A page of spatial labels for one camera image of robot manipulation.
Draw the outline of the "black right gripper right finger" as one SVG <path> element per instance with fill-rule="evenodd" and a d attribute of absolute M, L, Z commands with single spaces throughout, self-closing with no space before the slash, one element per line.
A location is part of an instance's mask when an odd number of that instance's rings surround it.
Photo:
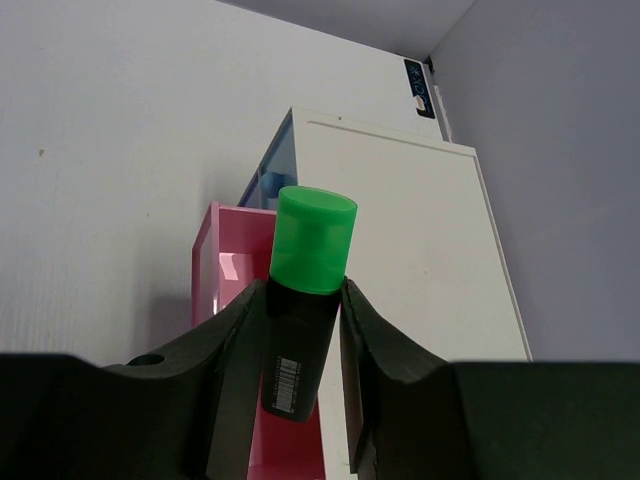
<path fill-rule="evenodd" d="M 340 351 L 349 466 L 360 479 L 635 479 L 639 367 L 448 362 L 351 280 Z"/>

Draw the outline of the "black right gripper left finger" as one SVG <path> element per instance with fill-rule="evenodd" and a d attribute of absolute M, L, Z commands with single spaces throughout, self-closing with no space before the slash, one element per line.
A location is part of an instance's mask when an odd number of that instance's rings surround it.
<path fill-rule="evenodd" d="M 243 479 L 260 383 L 266 285 L 127 364 L 1 357 L 5 479 Z"/>

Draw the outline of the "pink drawer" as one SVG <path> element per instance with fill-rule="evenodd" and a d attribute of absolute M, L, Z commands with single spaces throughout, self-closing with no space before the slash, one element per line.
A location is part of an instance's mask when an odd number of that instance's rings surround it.
<path fill-rule="evenodd" d="M 194 327 L 224 309 L 252 281 L 268 277 L 275 213 L 209 205 L 192 248 L 191 323 Z M 221 479 L 323 479 L 319 411 L 304 423 L 266 412 L 257 399 L 246 469 L 229 465 L 238 458 L 230 439 L 214 445 Z"/>

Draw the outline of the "green cap black highlighter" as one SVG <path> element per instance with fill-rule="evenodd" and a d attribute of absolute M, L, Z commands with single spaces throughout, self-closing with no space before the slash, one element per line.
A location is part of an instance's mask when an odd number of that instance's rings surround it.
<path fill-rule="evenodd" d="M 310 187 L 280 190 L 266 284 L 265 411 L 294 422 L 314 410 L 356 221 L 355 201 Z"/>

